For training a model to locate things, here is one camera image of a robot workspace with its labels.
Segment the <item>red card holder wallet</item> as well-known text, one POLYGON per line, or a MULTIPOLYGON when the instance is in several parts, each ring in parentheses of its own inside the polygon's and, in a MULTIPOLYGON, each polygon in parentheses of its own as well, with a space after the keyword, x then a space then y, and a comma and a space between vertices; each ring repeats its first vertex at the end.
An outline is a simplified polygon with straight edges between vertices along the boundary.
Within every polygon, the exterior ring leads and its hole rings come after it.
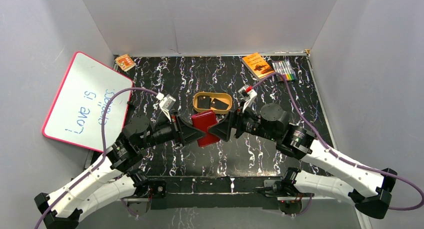
POLYGON ((191 116, 192 124, 195 128, 205 132, 205 136, 197 140, 199 147, 205 147, 219 142, 221 139, 208 132, 209 127, 217 124, 216 114, 212 110, 207 110, 191 116))

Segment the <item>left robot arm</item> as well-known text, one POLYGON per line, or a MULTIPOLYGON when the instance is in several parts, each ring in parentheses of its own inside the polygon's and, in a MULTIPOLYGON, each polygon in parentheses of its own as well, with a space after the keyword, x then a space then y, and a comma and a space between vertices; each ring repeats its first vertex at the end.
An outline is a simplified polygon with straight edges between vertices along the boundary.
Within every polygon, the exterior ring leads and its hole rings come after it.
POLYGON ((177 112, 162 117, 156 125, 144 115, 131 118, 90 167, 62 188, 35 197, 42 213, 36 226, 44 223, 48 229, 75 229, 83 217, 118 199, 144 197, 150 187, 137 166, 144 150, 169 141, 186 146, 205 135, 177 112))

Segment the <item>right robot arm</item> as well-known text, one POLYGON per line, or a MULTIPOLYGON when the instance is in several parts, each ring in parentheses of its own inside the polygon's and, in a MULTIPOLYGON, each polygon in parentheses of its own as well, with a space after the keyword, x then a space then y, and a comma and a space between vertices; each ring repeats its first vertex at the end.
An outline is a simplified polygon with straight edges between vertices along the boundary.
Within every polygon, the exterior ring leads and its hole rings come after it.
POLYGON ((282 180, 266 180, 258 193, 267 197, 299 194, 330 197, 354 206, 361 213, 383 219, 389 210, 396 183, 388 176, 391 169, 369 171, 365 166, 331 147, 324 147, 316 135, 289 122, 289 114, 278 104, 264 105, 259 114, 251 109, 230 111, 210 126, 208 132, 223 141, 232 130, 238 138, 248 133, 275 142, 276 149, 289 158, 317 166, 329 173, 320 176, 290 167, 282 180))

